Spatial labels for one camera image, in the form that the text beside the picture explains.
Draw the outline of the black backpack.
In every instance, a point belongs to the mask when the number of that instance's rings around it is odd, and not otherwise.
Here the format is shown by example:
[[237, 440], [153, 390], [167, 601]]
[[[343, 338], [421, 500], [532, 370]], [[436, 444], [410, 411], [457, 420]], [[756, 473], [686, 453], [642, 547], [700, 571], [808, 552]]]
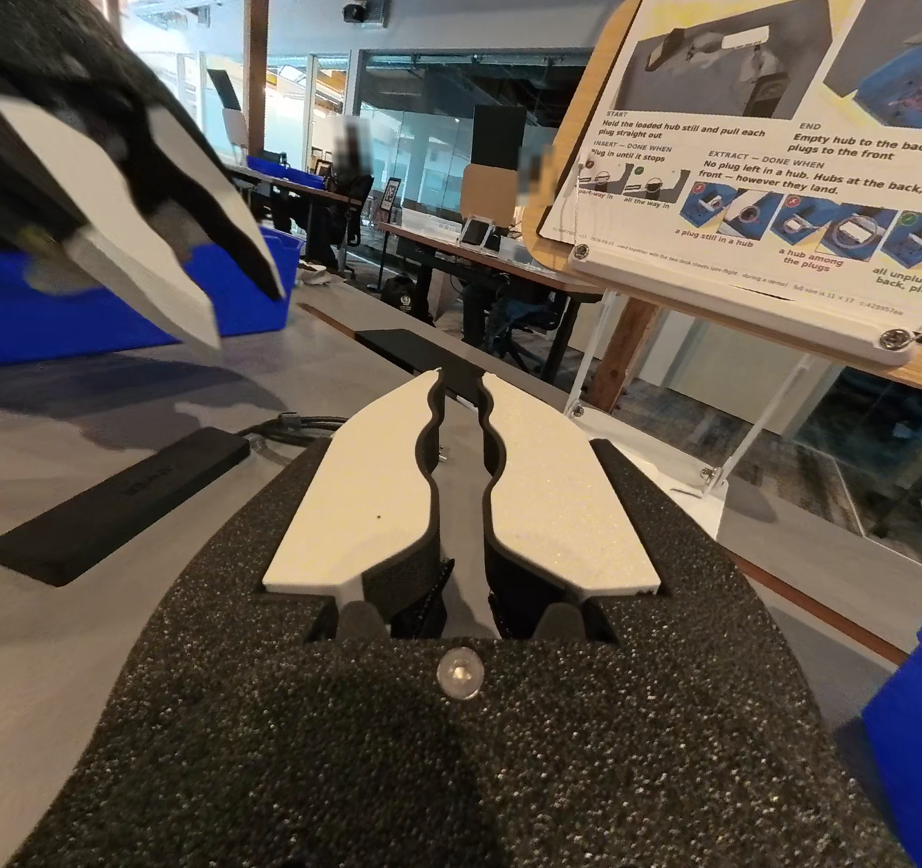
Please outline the black backpack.
[[434, 326], [429, 306], [419, 304], [417, 302], [419, 297], [416, 283], [406, 273], [400, 273], [385, 281], [380, 291], [382, 303], [429, 326]]

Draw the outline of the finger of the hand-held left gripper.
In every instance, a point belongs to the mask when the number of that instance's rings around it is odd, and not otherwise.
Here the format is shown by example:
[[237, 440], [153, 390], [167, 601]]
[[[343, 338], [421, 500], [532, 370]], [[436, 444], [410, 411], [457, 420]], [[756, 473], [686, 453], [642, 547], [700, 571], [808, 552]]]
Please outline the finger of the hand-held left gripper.
[[164, 105], [148, 106], [145, 118], [144, 157], [152, 186], [168, 193], [267, 298], [281, 300], [283, 283], [275, 260], [220, 161]]
[[5, 124], [86, 220], [63, 243], [68, 258], [162, 330], [199, 350], [218, 350], [210, 300], [137, 210], [107, 153], [29, 101], [2, 98], [1, 108]]

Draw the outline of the black monitor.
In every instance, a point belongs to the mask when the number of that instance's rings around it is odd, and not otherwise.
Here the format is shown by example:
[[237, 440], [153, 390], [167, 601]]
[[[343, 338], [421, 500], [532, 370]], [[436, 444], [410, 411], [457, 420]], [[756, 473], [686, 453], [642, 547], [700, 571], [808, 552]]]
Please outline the black monitor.
[[469, 161], [473, 165], [517, 171], [527, 110], [518, 105], [474, 107]]

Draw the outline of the wooden office desk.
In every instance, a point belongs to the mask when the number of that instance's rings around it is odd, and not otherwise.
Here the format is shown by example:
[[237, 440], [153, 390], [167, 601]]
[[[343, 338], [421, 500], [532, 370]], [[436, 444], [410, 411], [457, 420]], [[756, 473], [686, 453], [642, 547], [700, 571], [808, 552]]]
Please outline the wooden office desk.
[[398, 255], [401, 258], [419, 266], [417, 292], [420, 297], [417, 302], [429, 306], [433, 320], [435, 316], [430, 304], [430, 292], [435, 272], [467, 283], [489, 285], [497, 291], [524, 293], [524, 285], [528, 283], [529, 286], [541, 287], [546, 298], [552, 292], [568, 295], [569, 302], [559, 329], [553, 332], [554, 340], [550, 345], [546, 365], [538, 375], [544, 382], [556, 381], [580, 307], [601, 301], [600, 288], [537, 263], [503, 260], [491, 250], [463, 247], [454, 238], [433, 236], [392, 224], [379, 223], [378, 226], [385, 238], [398, 239]]

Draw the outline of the black office chair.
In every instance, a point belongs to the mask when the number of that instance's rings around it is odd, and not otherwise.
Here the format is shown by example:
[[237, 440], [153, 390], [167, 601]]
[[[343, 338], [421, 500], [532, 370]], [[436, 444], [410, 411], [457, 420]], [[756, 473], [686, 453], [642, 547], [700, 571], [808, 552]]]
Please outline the black office chair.
[[552, 292], [538, 305], [528, 305], [508, 296], [500, 298], [491, 354], [499, 359], [511, 358], [520, 370], [540, 375], [547, 357], [532, 353], [517, 342], [514, 335], [516, 332], [530, 335], [556, 332], [568, 302], [569, 296], [561, 292]]

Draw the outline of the black flat desk plate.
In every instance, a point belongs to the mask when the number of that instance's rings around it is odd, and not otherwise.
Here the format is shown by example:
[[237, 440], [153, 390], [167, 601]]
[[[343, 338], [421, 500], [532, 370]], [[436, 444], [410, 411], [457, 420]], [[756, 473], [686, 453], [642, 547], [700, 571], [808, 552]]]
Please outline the black flat desk plate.
[[479, 406], [485, 369], [410, 330], [361, 330], [357, 342], [412, 375], [441, 372], [445, 394], [472, 409]]

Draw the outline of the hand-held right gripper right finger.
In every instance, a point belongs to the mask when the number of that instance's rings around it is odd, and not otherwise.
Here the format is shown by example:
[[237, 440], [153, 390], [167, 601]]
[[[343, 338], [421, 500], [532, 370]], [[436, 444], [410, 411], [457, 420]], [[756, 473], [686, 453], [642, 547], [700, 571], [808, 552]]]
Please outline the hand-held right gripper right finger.
[[495, 591], [577, 600], [654, 594], [661, 579], [587, 434], [497, 377], [478, 384], [483, 534]]

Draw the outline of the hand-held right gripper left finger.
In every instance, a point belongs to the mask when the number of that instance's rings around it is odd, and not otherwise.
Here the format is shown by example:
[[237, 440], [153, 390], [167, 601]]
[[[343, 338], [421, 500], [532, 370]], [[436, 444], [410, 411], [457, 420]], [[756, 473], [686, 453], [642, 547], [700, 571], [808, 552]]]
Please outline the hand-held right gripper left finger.
[[352, 416], [330, 440], [263, 575], [266, 592], [409, 608], [444, 578], [440, 457], [444, 379], [426, 371]]

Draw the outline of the black usb hub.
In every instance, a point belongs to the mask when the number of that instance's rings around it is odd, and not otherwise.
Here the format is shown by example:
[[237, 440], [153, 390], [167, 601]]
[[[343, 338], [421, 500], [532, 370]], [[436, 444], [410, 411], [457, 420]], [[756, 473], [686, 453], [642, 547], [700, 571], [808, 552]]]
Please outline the black usb hub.
[[199, 429], [3, 534], [2, 567], [48, 586], [66, 586], [250, 452], [245, 436]]

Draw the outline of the wooden support post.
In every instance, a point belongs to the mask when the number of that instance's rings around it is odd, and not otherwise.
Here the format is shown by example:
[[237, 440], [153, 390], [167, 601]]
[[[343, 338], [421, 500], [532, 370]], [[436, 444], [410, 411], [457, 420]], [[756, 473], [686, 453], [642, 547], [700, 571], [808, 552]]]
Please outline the wooden support post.
[[589, 406], [603, 413], [616, 410], [663, 311], [662, 305], [628, 298], [585, 395]]
[[270, 0], [243, 0], [243, 114], [247, 152], [264, 149]]

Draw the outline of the wooden document stand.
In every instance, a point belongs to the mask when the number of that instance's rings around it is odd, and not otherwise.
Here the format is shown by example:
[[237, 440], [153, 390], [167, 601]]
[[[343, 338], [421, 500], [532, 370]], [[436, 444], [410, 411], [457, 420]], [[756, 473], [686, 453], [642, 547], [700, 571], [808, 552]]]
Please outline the wooden document stand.
[[516, 170], [470, 162], [462, 176], [459, 244], [483, 249], [491, 237], [506, 235], [514, 223], [518, 192]]

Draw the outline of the blue storage bin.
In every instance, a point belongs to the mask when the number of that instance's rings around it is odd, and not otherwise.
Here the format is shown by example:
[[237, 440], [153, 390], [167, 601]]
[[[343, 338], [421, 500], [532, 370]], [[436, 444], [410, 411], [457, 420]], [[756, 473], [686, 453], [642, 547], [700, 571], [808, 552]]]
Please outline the blue storage bin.
[[921, 633], [906, 660], [864, 708], [862, 719], [893, 815], [920, 821]]
[[[287, 324], [303, 242], [271, 228], [261, 232], [285, 288], [284, 298], [276, 302], [217, 245], [194, 249], [190, 274], [212, 300], [222, 337], [278, 331]], [[2, 366], [178, 343], [106, 289], [47, 295], [30, 288], [25, 281], [27, 262], [20, 252], [2, 252]]]
[[302, 171], [281, 162], [254, 157], [252, 155], [247, 155], [246, 160], [249, 169], [263, 175], [295, 183], [297, 185], [307, 186], [311, 189], [326, 190], [325, 179], [321, 175]]

